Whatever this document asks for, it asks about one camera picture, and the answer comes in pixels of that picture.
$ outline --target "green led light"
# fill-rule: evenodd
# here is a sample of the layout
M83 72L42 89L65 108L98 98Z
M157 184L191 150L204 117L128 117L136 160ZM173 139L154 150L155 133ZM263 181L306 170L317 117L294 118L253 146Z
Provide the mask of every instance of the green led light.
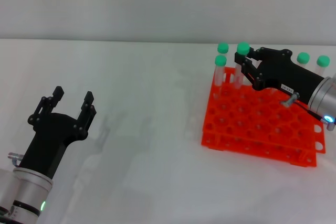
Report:
M44 205L46 204L45 201L43 201L42 205L41 205L41 211L43 211Z

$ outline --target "test tube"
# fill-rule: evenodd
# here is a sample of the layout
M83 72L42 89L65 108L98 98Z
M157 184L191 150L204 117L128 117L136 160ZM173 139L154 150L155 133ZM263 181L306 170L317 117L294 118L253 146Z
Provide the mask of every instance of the test tube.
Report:
M316 63L317 63L317 65L316 65L315 73L318 74L319 76L323 76L326 67L329 66L329 64L330 64L329 57L326 56L326 55L321 55L317 59Z
M223 84L223 77L224 77L224 67L226 65L226 57L224 55L218 55L215 59L215 77L214 77L214 84L215 84L215 92L214 97L218 98L220 94L220 88Z
M306 52L301 52L298 54L296 60L298 61L298 65L306 68L306 64L309 62L310 56Z
M237 53L246 56L250 52L250 45L246 42L241 42L237 46ZM243 84L244 75L242 73L242 66L236 63L235 77L234 77L234 87L235 89L240 89Z
M229 52L229 44L228 43L219 43L217 51L220 55L224 55L226 57L227 52Z

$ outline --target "white tabletop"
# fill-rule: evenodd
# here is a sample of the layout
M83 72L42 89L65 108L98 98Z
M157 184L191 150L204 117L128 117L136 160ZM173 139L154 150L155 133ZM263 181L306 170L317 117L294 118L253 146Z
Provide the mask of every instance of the white tabletop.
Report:
M325 75L335 72L336 47L263 46L310 53L310 70L329 55ZM336 132L317 168L201 146L216 54L207 44L0 40L0 168L13 169L8 152L25 153L42 96L62 86L55 112L73 117L88 90L95 98L89 137L68 147L39 223L335 223Z

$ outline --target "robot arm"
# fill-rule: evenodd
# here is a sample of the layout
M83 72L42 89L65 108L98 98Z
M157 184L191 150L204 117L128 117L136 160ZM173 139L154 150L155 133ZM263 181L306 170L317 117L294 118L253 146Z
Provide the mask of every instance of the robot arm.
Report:
M0 173L0 223L35 224L52 188L52 178L74 141L85 140L96 114L88 92L77 119L52 113L64 92L56 87L52 97L42 97L28 123L36 132L20 165Z
M261 47L248 55L236 52L235 62L241 65L241 72L252 83L255 90L276 88L288 95L284 106L291 106L296 100L307 105L307 112L319 121L327 124L327 130L335 128L336 119L336 79L323 78L290 59L288 49L274 50ZM260 60L256 68L252 59Z

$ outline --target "green test tube cap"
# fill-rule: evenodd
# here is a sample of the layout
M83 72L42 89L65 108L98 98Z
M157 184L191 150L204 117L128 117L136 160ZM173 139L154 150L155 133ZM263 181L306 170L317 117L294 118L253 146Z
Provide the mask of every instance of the green test tube cap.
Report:
M301 63L301 64L307 64L309 59L310 59L309 54L307 54L306 52L301 52L298 54L297 61L298 63Z
M217 55L215 59L215 65L223 67L226 65L226 57L224 55Z
M330 59L326 55L321 55L317 59L317 65L319 65L320 67L326 68L327 66L329 66L329 64L330 64Z
M220 54L226 54L227 52L229 52L229 44L228 43L219 43L217 51Z
M240 55L247 55L250 52L250 44L247 42L241 42L237 46L237 53Z

